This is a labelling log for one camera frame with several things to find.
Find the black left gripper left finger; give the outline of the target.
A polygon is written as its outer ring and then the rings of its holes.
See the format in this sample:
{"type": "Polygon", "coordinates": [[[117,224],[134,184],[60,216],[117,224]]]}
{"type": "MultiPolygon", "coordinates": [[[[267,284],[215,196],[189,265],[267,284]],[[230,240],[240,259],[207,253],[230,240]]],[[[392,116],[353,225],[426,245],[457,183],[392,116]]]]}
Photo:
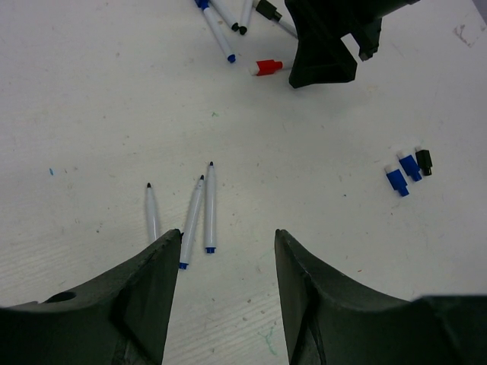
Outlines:
{"type": "Polygon", "coordinates": [[[3,364],[160,364],[181,232],[48,300],[1,309],[3,364]]]}

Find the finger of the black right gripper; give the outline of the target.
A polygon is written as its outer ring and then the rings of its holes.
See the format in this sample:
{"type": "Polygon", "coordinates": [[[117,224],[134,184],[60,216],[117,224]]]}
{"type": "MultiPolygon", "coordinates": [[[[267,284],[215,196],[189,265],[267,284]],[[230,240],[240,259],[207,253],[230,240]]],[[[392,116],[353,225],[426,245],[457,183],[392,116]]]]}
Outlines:
{"type": "Polygon", "coordinates": [[[343,1],[286,1],[298,35],[289,76],[293,88],[355,80],[357,62],[342,41],[350,32],[343,1]]]}
{"type": "Polygon", "coordinates": [[[352,35],[362,61],[369,60],[378,51],[381,5],[382,1],[342,1],[340,5],[341,33],[352,35]]]}

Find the blue marker pen body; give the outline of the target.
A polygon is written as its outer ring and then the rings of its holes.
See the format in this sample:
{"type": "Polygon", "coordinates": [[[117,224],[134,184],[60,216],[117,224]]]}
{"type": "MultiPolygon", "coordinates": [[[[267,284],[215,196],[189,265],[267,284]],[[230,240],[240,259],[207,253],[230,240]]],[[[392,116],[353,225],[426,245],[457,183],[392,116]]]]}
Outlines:
{"type": "Polygon", "coordinates": [[[216,251],[216,176],[214,162],[208,165],[205,183],[204,244],[207,254],[216,251]]]}

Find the black pen cap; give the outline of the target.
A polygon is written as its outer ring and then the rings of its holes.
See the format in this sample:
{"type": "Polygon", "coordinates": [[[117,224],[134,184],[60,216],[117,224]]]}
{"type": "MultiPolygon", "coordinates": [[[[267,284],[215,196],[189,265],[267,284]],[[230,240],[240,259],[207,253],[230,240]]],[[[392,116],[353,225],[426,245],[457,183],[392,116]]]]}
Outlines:
{"type": "Polygon", "coordinates": [[[421,146],[415,147],[415,157],[423,176],[430,176],[432,174],[433,163],[431,160],[430,150],[424,149],[421,146]]]}

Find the blue pen cap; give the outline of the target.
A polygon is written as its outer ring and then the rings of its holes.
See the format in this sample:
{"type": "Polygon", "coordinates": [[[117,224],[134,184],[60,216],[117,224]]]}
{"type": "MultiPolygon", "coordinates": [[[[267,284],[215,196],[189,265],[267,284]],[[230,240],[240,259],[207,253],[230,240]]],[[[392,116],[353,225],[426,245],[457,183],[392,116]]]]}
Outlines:
{"type": "Polygon", "coordinates": [[[384,171],[386,173],[386,178],[394,191],[396,191],[401,197],[406,197],[409,195],[407,182],[399,168],[393,165],[387,165],[384,167],[384,171]]]}
{"type": "Polygon", "coordinates": [[[418,182],[422,179],[420,167],[415,158],[411,154],[406,154],[403,151],[399,151],[397,154],[399,164],[403,168],[406,175],[414,182],[418,182]]]}

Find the red marker pen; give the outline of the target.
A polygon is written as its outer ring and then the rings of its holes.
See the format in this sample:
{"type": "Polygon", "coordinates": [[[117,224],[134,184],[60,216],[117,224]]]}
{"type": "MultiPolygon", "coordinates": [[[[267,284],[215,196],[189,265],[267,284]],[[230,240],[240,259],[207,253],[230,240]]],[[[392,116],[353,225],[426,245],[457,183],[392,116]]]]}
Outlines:
{"type": "Polygon", "coordinates": [[[252,76],[273,75],[278,71],[292,68],[293,60],[279,61],[274,59],[256,61],[249,68],[252,76]]]}

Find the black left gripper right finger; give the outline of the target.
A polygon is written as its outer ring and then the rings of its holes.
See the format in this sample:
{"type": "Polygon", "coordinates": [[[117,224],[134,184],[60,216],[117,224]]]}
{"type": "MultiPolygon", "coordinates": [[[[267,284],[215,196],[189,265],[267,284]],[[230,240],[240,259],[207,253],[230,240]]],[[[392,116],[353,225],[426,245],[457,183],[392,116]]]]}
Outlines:
{"type": "Polygon", "coordinates": [[[484,364],[486,297],[401,300],[344,275],[275,232],[291,364],[484,364]]]}

